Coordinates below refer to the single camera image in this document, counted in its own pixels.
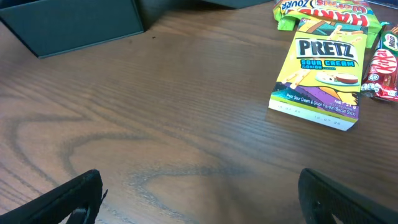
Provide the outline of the black gift box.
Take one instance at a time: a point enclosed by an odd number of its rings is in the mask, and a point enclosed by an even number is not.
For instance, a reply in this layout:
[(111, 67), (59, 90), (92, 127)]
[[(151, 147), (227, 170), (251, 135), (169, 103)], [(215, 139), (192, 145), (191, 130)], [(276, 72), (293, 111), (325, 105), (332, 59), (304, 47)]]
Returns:
[(1, 22), (45, 58), (145, 32), (165, 12), (242, 9), (265, 0), (1, 0)]

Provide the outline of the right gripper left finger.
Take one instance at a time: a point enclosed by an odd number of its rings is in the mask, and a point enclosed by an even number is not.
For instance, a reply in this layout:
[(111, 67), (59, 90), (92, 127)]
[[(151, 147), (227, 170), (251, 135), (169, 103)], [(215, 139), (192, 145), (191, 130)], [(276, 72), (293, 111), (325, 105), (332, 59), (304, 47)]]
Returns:
[(1, 223), (94, 224), (106, 192), (100, 172), (89, 170), (40, 197), (1, 215)]

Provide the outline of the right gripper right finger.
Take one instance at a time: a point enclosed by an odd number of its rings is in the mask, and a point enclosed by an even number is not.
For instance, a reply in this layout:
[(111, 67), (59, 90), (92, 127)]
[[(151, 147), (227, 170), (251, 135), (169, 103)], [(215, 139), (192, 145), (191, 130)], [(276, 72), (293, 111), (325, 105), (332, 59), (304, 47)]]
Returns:
[(314, 169), (301, 171), (298, 198), (307, 223), (397, 223), (397, 212)]

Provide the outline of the Haribo sour worms bag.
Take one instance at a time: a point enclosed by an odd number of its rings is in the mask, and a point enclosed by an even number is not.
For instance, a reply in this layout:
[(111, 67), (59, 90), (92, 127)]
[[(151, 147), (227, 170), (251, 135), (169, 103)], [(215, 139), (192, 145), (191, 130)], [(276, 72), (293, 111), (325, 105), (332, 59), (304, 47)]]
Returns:
[(279, 30), (293, 30), (296, 21), (303, 18), (367, 27), (367, 48), (373, 46), (382, 29), (366, 0), (279, 0), (272, 12)]

